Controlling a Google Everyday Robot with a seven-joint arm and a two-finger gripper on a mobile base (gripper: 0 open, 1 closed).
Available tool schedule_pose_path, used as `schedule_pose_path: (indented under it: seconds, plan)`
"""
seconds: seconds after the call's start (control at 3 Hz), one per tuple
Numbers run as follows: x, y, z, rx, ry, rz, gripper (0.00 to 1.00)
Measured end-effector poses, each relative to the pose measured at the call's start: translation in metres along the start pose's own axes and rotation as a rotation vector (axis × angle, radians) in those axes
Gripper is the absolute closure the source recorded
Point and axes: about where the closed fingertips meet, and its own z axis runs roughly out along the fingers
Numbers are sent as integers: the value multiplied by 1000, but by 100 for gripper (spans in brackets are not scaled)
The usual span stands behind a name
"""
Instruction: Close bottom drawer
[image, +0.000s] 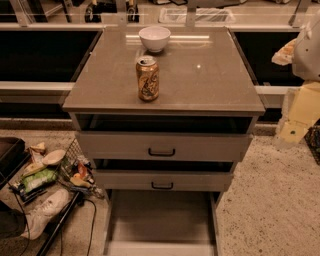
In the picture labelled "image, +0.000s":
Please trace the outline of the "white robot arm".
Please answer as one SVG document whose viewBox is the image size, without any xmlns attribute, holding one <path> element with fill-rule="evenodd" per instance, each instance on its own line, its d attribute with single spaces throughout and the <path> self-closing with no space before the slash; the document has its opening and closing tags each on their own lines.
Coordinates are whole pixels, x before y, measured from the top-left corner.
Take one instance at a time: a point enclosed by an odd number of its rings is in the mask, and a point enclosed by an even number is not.
<svg viewBox="0 0 320 256">
<path fill-rule="evenodd" d="M 320 119 L 320 11 L 271 61 L 282 66 L 291 64 L 293 74 L 304 80 L 294 92 L 288 115 L 278 132 L 284 141 L 299 143 Z"/>
</svg>

